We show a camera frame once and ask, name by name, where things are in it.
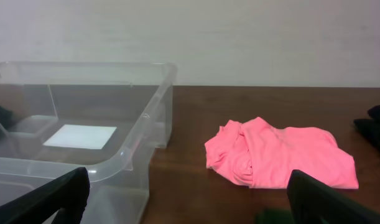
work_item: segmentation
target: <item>folded pink fabric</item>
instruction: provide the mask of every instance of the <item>folded pink fabric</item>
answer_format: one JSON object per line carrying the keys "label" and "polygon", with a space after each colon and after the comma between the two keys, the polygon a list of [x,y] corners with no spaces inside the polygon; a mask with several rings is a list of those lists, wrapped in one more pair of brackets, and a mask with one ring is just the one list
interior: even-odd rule
{"label": "folded pink fabric", "polygon": [[206,167],[237,185],[285,189],[298,169],[331,187],[358,189],[353,157],[322,129],[276,129],[262,118],[230,120],[205,147]]}

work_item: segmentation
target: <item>pink shirt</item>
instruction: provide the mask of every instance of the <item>pink shirt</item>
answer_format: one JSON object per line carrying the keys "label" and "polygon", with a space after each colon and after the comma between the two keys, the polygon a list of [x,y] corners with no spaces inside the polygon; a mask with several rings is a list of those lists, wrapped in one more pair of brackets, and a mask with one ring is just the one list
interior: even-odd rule
{"label": "pink shirt", "polygon": [[276,129],[262,118],[228,121],[205,143],[206,167],[237,185],[285,189],[299,169],[335,188],[358,189],[353,157],[318,128]]}

